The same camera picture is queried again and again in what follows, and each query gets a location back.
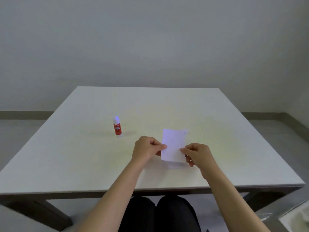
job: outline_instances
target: left hand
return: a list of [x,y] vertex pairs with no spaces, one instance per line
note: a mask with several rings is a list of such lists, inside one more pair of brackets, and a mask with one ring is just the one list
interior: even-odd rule
[[146,164],[153,156],[161,156],[161,150],[164,150],[167,145],[161,144],[158,140],[152,137],[140,137],[135,142],[132,154],[132,161],[141,164]]

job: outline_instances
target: dark table frame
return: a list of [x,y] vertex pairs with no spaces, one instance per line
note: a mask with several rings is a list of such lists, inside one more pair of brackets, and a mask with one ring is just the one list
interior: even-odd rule
[[[236,189],[240,193],[249,192],[249,194],[245,195],[244,199],[252,210],[256,212],[303,186],[304,184],[294,184],[282,186],[236,187]],[[0,195],[0,204],[55,230],[62,231],[73,225],[71,218],[46,200],[101,198],[105,192],[106,191]],[[133,196],[211,193],[209,187],[204,187],[194,189],[136,190],[133,192]]]

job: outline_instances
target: table leg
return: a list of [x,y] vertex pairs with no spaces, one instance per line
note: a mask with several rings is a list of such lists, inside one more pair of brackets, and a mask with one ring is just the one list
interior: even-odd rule
[[286,194],[283,192],[257,192],[249,193],[245,195],[243,199],[248,203],[251,209],[256,212],[285,195]]
[[1,204],[58,231],[73,225],[69,216],[46,200],[21,199],[1,202]]

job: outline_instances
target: white glue stick cap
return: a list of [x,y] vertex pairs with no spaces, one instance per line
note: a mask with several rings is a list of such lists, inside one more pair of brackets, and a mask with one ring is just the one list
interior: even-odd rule
[[117,125],[117,124],[120,124],[120,120],[119,120],[119,117],[118,116],[115,116],[114,119],[114,124]]

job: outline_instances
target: white table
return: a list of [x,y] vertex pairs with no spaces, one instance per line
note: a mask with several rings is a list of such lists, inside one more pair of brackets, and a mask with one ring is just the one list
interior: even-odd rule
[[[304,185],[219,89],[77,87],[0,172],[0,203],[61,231],[70,219],[46,199],[101,197],[129,162],[135,141],[161,141],[163,128],[186,128],[188,144],[209,145],[238,191],[254,193],[246,197],[254,210]],[[134,194],[169,192],[211,190],[197,167],[168,169],[155,157]],[[29,215],[34,209],[54,214],[44,220]]]

